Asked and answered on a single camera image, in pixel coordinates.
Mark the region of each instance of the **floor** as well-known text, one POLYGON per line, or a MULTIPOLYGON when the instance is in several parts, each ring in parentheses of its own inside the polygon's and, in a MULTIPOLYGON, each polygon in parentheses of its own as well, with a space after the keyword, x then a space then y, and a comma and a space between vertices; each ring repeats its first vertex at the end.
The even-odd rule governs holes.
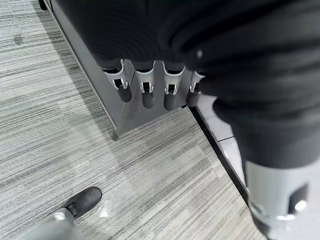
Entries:
POLYGON ((0 239, 93 185, 102 200, 76 221, 88 240, 264 239, 187 108, 112 141, 37 0, 0 0, 0 46, 0 239))

